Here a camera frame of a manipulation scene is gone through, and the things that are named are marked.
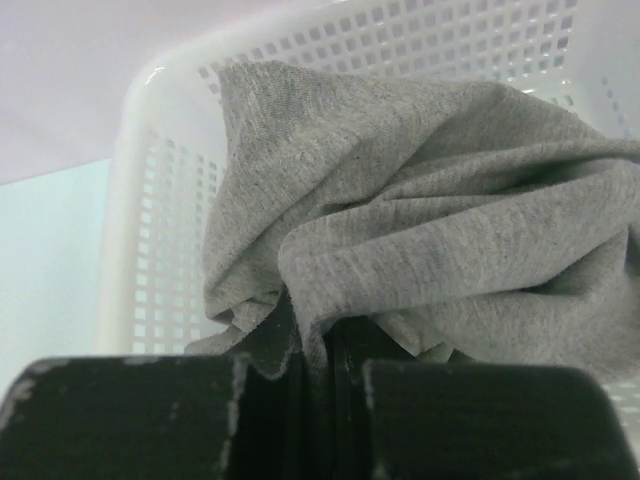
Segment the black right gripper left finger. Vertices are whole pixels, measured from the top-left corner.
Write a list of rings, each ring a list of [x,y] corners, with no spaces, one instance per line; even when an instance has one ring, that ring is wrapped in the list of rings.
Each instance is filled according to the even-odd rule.
[[[1,406],[5,479],[295,479],[301,361],[280,303],[230,352],[46,358]]]

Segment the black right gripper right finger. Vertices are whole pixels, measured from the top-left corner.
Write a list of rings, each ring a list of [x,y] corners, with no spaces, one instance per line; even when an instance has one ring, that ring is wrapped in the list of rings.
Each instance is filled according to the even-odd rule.
[[[423,363],[373,321],[329,335],[339,479],[635,479],[604,390],[571,368]]]

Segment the grey t shirt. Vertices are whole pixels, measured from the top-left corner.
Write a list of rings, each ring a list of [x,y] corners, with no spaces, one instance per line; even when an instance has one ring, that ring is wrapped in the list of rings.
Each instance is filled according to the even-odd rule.
[[[279,298],[314,370],[368,316],[415,356],[639,372],[639,145],[493,82],[220,70],[228,166],[203,242],[229,350]]]

